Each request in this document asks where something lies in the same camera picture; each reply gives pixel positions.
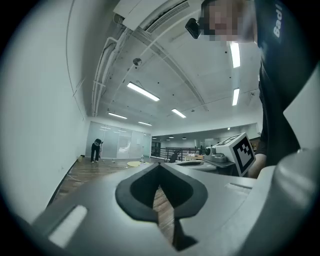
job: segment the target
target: yellow mat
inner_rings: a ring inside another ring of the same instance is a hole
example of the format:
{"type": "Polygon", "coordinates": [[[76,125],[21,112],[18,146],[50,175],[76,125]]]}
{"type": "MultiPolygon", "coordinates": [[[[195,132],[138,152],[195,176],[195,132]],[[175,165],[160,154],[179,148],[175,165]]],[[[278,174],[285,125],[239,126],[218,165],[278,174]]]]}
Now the yellow mat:
{"type": "Polygon", "coordinates": [[[131,166],[131,167],[138,167],[140,166],[140,161],[132,161],[132,162],[127,162],[126,163],[128,166],[131,166]]]}

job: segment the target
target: ceiling duct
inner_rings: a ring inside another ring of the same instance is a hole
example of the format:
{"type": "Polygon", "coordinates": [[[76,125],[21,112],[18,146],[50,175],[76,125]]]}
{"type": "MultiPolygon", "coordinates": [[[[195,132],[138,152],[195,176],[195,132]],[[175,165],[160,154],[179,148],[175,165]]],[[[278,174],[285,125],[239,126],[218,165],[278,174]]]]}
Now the ceiling duct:
{"type": "Polygon", "coordinates": [[[158,18],[154,19],[150,24],[148,24],[143,30],[152,34],[157,28],[159,28],[163,23],[167,22],[170,18],[182,12],[183,10],[189,8],[190,5],[188,1],[181,2],[169,9],[168,11],[162,13],[158,18]]]}

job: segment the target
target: wooden floor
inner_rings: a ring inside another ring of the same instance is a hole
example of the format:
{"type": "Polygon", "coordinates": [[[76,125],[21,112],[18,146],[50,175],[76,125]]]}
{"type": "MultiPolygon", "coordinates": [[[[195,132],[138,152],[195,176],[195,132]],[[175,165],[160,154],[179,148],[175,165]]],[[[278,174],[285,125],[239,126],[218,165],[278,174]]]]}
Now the wooden floor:
{"type": "MultiPolygon", "coordinates": [[[[156,158],[145,158],[144,160],[149,163],[159,161],[156,158]]],[[[69,175],[65,177],[61,184],[54,201],[76,190],[86,181],[127,170],[125,167],[131,168],[127,165],[129,161],[139,161],[139,159],[115,159],[114,163],[112,159],[100,159],[98,163],[91,163],[90,158],[84,158],[82,162],[76,162],[68,173],[69,175]]],[[[158,212],[159,229],[168,241],[172,243],[174,235],[174,209],[161,188],[155,193],[153,209],[158,212]]]]}

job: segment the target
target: person in black shirt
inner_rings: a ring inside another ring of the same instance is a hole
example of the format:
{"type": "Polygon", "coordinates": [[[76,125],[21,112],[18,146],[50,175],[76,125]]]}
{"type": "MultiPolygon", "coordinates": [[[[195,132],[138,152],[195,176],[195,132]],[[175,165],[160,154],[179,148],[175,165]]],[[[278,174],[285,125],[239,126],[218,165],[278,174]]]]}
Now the person in black shirt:
{"type": "Polygon", "coordinates": [[[249,170],[249,176],[256,178],[263,167],[276,165],[300,148],[283,112],[306,84],[318,57],[311,50],[305,27],[281,1],[205,0],[201,10],[205,35],[255,42],[261,49],[263,126],[256,161],[249,170]]]}
{"type": "Polygon", "coordinates": [[[96,139],[91,146],[91,162],[94,163],[94,154],[95,154],[95,162],[99,161],[99,153],[100,153],[100,145],[102,145],[101,139],[96,139]]]}

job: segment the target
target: air conditioning vent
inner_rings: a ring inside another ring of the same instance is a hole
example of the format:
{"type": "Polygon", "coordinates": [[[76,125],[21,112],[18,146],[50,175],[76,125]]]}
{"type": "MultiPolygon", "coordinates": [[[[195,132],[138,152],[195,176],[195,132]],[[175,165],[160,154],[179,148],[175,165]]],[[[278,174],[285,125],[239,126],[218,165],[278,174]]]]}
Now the air conditioning vent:
{"type": "Polygon", "coordinates": [[[147,31],[148,33],[152,34],[157,28],[159,28],[163,23],[165,23],[167,20],[175,16],[176,14],[182,12],[183,10],[187,9],[189,7],[189,3],[187,1],[182,2],[178,4],[177,6],[173,7],[169,11],[167,11],[165,14],[161,15],[158,19],[156,19],[154,22],[150,24],[150,26],[146,27],[144,31],[147,31]]]}

